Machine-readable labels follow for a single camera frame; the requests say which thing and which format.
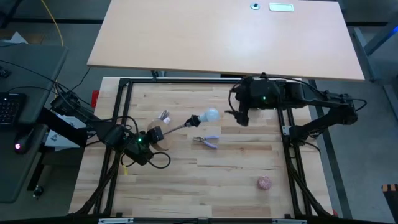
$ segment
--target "desk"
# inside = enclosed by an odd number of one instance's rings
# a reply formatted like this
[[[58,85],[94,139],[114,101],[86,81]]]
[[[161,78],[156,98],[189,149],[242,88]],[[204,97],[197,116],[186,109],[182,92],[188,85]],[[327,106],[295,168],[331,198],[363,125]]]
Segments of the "desk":
[[[19,44],[0,48],[0,60],[28,68],[51,80],[55,80],[66,59],[67,52],[66,47]],[[8,78],[0,79],[0,91],[8,91],[19,86],[37,86],[51,90],[53,86],[53,82],[23,68],[4,62],[0,62],[0,66],[12,72],[12,75]],[[27,95],[25,108],[18,123],[34,124],[50,92],[35,88],[19,88],[13,92]]]
[[[95,115],[104,119],[112,116],[118,84],[119,78],[103,78]],[[134,164],[128,175],[124,175],[123,168],[119,167],[113,215],[123,212],[125,217],[283,218],[286,213],[293,214],[277,112],[252,111],[249,126],[238,125],[233,116],[223,112],[229,109],[231,86],[133,84],[129,116],[137,120],[139,130],[146,130],[163,110],[170,111],[171,127],[182,124],[191,114],[201,113],[207,107],[218,109],[221,120],[172,133],[174,142],[167,151],[172,162],[164,170],[149,164]],[[237,108],[238,102],[234,98],[232,102]],[[293,112],[297,125],[311,120],[308,107]],[[220,136],[217,150],[192,141],[194,136],[215,134]],[[81,208],[97,187],[104,152],[105,146],[100,143],[85,149],[70,212]],[[319,153],[307,146],[301,147],[301,153],[308,188],[331,213]],[[128,164],[130,161],[125,157],[124,162]],[[166,160],[155,157],[152,162],[162,166]],[[273,186],[270,190],[257,189],[256,181],[262,175],[271,178]]]
[[[364,80],[337,2],[256,2],[113,0],[88,65]]]
[[[66,54],[67,49],[58,46],[21,44],[0,48],[0,60],[29,68],[52,80],[58,77]],[[0,65],[12,72],[10,77],[0,78],[0,91],[8,91],[18,86],[38,86],[48,90],[52,88],[53,83],[51,81],[32,72],[3,62],[0,62]],[[27,95],[19,123],[34,124],[42,111],[49,92],[35,88],[20,88],[14,92]],[[16,131],[0,129],[0,179],[2,180],[0,203],[12,203],[17,199],[46,131],[46,125],[36,125],[31,149],[24,155],[17,155],[14,152]]]

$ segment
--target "wooden table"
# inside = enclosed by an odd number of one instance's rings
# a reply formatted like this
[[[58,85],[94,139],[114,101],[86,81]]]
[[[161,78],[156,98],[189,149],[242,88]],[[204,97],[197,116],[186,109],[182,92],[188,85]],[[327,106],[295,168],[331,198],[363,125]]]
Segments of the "wooden table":
[[[119,78],[103,79],[95,109],[98,117],[111,117],[118,83]],[[218,109],[221,120],[172,133],[174,142],[167,151],[172,162],[164,170],[149,164],[134,164],[128,175],[124,175],[120,166],[113,214],[123,212],[126,217],[174,218],[282,218],[286,213],[293,214],[277,112],[251,111],[249,126],[238,125],[233,116],[223,112],[229,109],[230,88],[229,84],[133,85],[129,115],[137,120],[139,130],[146,130],[163,110],[170,111],[171,127],[184,123],[191,114],[200,114],[208,107]],[[234,98],[233,105],[238,107]],[[293,112],[297,125],[311,120],[308,107]],[[220,136],[217,150],[192,141],[194,136],[206,135]],[[85,149],[71,212],[77,211],[97,187],[104,151],[105,146],[100,143]],[[301,152],[308,188],[331,212],[319,153],[307,146],[301,147]],[[166,159],[156,156],[152,162],[163,166]],[[269,190],[257,188],[257,179],[263,175],[272,180]],[[298,192],[302,206],[301,193]],[[104,194],[102,208],[106,197],[107,193]]]
[[[88,65],[364,80],[339,4],[325,1],[112,0]]]

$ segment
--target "red object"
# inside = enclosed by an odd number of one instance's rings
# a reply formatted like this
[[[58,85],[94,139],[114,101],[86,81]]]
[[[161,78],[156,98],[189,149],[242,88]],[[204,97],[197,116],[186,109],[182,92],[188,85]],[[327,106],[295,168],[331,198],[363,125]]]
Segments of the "red object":
[[[97,105],[98,96],[100,95],[99,90],[93,90],[93,94],[91,95],[91,107],[95,108]]]
[[[338,217],[338,213],[336,212],[336,210],[333,209],[333,215]]]

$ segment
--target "yellow cable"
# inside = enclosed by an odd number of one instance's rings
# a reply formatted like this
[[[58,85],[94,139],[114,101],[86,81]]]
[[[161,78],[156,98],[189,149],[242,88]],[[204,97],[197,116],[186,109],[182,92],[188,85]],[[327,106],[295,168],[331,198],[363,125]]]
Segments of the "yellow cable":
[[[57,22],[55,22],[55,19],[54,19],[54,17],[53,17],[52,14],[51,14],[50,9],[49,9],[49,8],[47,7],[47,5],[45,4],[44,0],[42,0],[42,3],[43,3],[44,8],[45,8],[45,9],[47,10],[47,12],[49,13],[49,15],[50,15],[52,21],[54,22],[55,27],[56,27],[57,30],[58,30],[58,34],[60,35],[60,38],[61,38],[61,46],[63,47],[63,38],[62,38],[62,34],[61,34],[61,31],[60,31],[60,28],[58,27]]]

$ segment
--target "white sticker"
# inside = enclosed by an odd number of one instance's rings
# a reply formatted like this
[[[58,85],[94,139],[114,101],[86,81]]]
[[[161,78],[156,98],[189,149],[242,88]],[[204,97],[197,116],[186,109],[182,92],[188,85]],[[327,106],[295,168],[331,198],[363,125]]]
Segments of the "white sticker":
[[[269,10],[277,12],[294,12],[293,4],[269,3]]]
[[[169,124],[170,121],[171,121],[171,119],[170,119],[169,117],[166,117],[166,118],[163,120],[163,122],[165,122],[166,124]]]

